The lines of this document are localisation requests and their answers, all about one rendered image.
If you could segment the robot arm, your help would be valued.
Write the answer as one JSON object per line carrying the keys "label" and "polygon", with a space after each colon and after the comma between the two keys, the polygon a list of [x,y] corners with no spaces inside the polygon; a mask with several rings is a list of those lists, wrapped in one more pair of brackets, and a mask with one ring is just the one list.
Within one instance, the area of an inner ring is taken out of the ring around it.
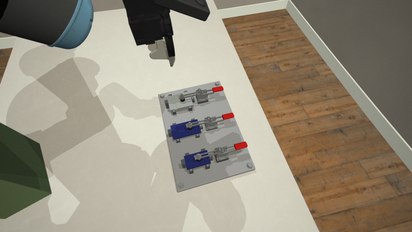
{"label": "robot arm", "polygon": [[[154,0],[154,4],[206,21],[205,0]],[[91,0],[0,0],[0,32],[73,49],[81,45],[92,28]]]}

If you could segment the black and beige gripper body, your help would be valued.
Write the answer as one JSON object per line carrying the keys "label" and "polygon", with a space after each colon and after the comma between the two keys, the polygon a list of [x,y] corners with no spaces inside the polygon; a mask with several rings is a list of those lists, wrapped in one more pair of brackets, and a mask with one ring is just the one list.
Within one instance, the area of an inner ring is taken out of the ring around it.
{"label": "black and beige gripper body", "polygon": [[155,44],[167,36],[166,25],[173,28],[170,9],[154,4],[154,0],[122,0],[136,45]]}

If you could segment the toggle clamp with red handle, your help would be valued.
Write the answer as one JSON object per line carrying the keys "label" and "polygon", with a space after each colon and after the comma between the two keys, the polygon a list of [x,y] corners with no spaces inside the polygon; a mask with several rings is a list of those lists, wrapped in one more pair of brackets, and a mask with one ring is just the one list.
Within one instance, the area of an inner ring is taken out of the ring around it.
{"label": "toggle clamp with red handle", "polygon": [[[215,121],[217,118],[223,118],[223,120]],[[209,131],[209,130],[213,130],[213,129],[218,128],[218,126],[217,126],[218,122],[221,122],[221,121],[224,121],[224,120],[230,119],[230,118],[234,118],[233,113],[224,114],[224,115],[219,116],[219,117],[215,117],[215,116],[214,117],[209,117],[208,116],[208,117],[204,118],[204,120],[196,121],[196,122],[193,122],[193,123],[191,123],[191,122],[187,123],[186,128],[188,128],[188,130],[192,130],[193,126],[205,124],[206,130]],[[200,122],[203,122],[203,123],[200,123]],[[198,123],[198,124],[195,124],[195,123]]]}
{"label": "toggle clamp with red handle", "polygon": [[[216,147],[216,148],[214,149],[214,151],[205,152],[205,153],[203,153],[203,154],[197,154],[197,155],[194,156],[194,158],[195,158],[195,160],[197,160],[198,162],[200,162],[202,158],[210,157],[210,156],[212,156],[212,155],[215,155],[216,162],[218,163],[218,162],[222,162],[222,161],[224,161],[224,160],[228,160],[228,159],[229,159],[229,153],[230,153],[230,152],[236,151],[236,150],[238,150],[238,149],[245,148],[245,147],[247,147],[247,146],[248,146],[247,143],[246,143],[245,141],[243,141],[243,142],[241,142],[241,143],[237,143],[237,144],[234,144],[234,145],[228,146],[228,147],[227,147],[227,146],[224,146],[224,147]],[[230,148],[230,147],[235,147],[235,150],[227,151],[227,149]],[[201,155],[209,154],[209,153],[212,153],[212,152],[214,152],[214,154],[206,155],[206,156],[204,156],[204,157],[201,156]]]}

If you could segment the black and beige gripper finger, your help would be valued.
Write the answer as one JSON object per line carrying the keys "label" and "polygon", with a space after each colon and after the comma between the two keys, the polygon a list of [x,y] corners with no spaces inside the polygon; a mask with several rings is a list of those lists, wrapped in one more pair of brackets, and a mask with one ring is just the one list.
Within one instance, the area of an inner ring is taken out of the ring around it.
{"label": "black and beige gripper finger", "polygon": [[[170,25],[166,25],[167,37],[164,37],[163,40],[156,41],[156,49],[150,52],[151,59],[168,59],[170,62],[170,67],[173,67],[175,62],[175,50],[173,37],[170,29]],[[166,48],[164,45],[166,43]]]}
{"label": "black and beige gripper finger", "polygon": [[148,49],[152,52],[156,49],[156,41],[155,44],[148,44]]}

